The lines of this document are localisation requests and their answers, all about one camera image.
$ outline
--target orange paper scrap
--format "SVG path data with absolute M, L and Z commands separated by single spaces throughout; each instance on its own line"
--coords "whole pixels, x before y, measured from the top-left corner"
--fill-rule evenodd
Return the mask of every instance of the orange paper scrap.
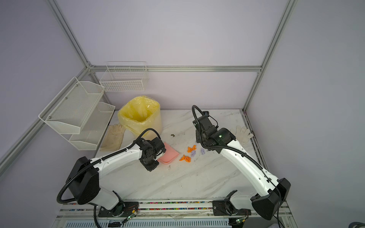
M 188 147 L 188 153 L 191 153 L 193 150 L 196 150 L 196 145 L 194 145 L 193 148 Z
M 186 162 L 191 162 L 191 158 L 188 156 L 183 155 L 183 157 L 180 159 L 180 161 L 185 160 Z

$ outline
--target beige glove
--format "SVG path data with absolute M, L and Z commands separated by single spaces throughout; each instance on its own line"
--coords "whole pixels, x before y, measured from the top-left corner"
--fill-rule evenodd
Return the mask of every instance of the beige glove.
M 119 150 L 123 141 L 123 134 L 126 129 L 119 123 L 108 127 L 107 135 L 104 138 L 100 151 Z
M 244 145 L 250 141 L 253 134 L 250 133 L 250 129 L 237 125 L 236 130 L 231 129 L 231 133 L 236 136 L 236 139 L 241 145 Z

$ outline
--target metal extrusion bar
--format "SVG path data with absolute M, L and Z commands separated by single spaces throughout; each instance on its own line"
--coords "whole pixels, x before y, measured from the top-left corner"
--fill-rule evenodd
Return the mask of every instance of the metal extrusion bar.
M 106 66 L 90 67 L 93 72 L 105 72 Z M 260 72 L 261 66 L 147 66 L 148 72 Z
M 84 64 L 84 66 L 86 68 L 90 67 L 91 64 L 90 62 L 87 60 L 85 53 L 82 51 L 80 44 L 78 43 L 74 33 L 72 32 L 72 29 L 70 27 L 70 25 L 68 24 L 66 17 L 64 16 L 64 14 L 61 11 L 60 6 L 58 5 L 56 0 L 46 0 L 49 8 L 51 9 L 53 15 L 55 16 L 56 20 L 58 21 L 61 29 L 63 30 L 63 32 L 65 33 L 66 37 L 68 38 L 68 40 L 70 41 L 72 47 L 74 48 L 74 50 L 76 51 L 77 55 L 79 56 L 79 58 L 81 59 L 82 63 Z
M 280 37 L 281 35 L 283 34 L 283 30 L 285 28 L 285 25 L 287 24 L 288 22 L 288 19 L 291 15 L 291 13 L 293 12 L 293 9 L 295 7 L 297 3 L 297 0 L 289 0 L 287 5 L 286 5 L 286 8 L 284 10 L 284 13 L 283 13 L 283 16 L 281 17 L 281 20 L 280 20 L 280 23 L 275 31 L 275 34 L 274 34 L 274 37 L 270 43 L 270 46 L 269 46 L 269 49 L 264 57 L 264 61 L 262 63 L 262 69 L 261 69 L 261 72 L 259 72 L 257 74 L 257 77 L 255 79 L 255 82 L 251 88 L 251 91 L 250 91 L 250 94 L 249 96 L 247 97 L 247 100 L 245 102 L 245 105 L 243 107 L 243 111 L 247 111 L 248 107 L 250 106 L 250 103 L 252 101 L 252 98 L 253 98 L 253 95 L 255 94 L 257 88 L 258 88 L 258 85 L 260 84 L 260 81 L 265 73 L 265 70 L 267 68 L 267 65 L 274 53 L 274 50 L 280 40 Z
M 88 73 L 88 69 L 84 68 L 76 78 L 81 80 Z M 62 99 L 64 95 L 72 88 L 72 84 L 68 87 L 63 88 L 57 96 L 52 100 L 54 104 L 57 103 L 59 99 Z M 47 112 L 51 111 L 52 107 L 45 110 L 45 115 Z M 16 161 L 19 155 L 22 153 L 24 148 L 29 144 L 29 142 L 34 138 L 38 131 L 44 126 L 44 122 L 37 118 L 37 120 L 30 126 L 30 128 L 20 137 L 20 139 L 6 152 L 6 154 L 0 160 L 0 180 L 4 177 L 6 171 L 11 167 L 11 165 Z
M 257 139 L 256 139 L 256 136 L 254 134 L 254 131 L 252 129 L 252 126 L 251 126 L 251 123 L 250 123 L 250 120 L 247 116 L 247 113 L 246 112 L 241 112 L 241 116 L 242 116 L 242 119 L 245 123 L 245 126 L 247 129 L 249 129 L 251 131 L 251 133 L 254 135 L 254 137 L 251 138 L 251 143 L 252 143 L 252 146 L 254 148 L 254 151 L 255 151 L 255 154 L 256 154 L 256 157 L 258 159 L 258 162 L 260 163 L 260 165 L 262 165 L 265 169 L 269 170 L 267 165 L 266 165 L 266 162 L 265 162 L 265 159 L 264 159 L 264 156 L 262 155 L 261 153 L 261 149 L 260 149 L 260 146 L 258 145 L 258 142 L 257 142 Z

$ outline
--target yellow trash bin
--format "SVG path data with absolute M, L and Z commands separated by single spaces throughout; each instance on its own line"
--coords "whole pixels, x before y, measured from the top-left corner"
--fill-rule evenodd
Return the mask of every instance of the yellow trash bin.
M 135 137 L 145 129 L 153 128 L 159 134 L 162 132 L 160 104 L 147 96 L 135 97 L 124 105 L 118 112 L 119 122 Z M 152 140 L 157 135 L 148 131 L 143 135 L 146 140 Z

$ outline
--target white wire shelf rack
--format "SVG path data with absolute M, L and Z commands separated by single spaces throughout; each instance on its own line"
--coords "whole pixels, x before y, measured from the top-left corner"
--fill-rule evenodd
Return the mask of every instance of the white wire shelf rack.
M 72 135 L 68 141 L 78 150 L 96 150 L 114 110 L 115 106 L 99 102 L 80 134 Z
M 146 62 L 105 62 L 100 84 L 107 92 L 144 91 L 149 80 Z
M 89 81 L 71 81 L 72 89 L 53 111 L 43 116 L 43 110 L 38 116 L 59 134 L 80 134 L 105 91 L 103 86 Z

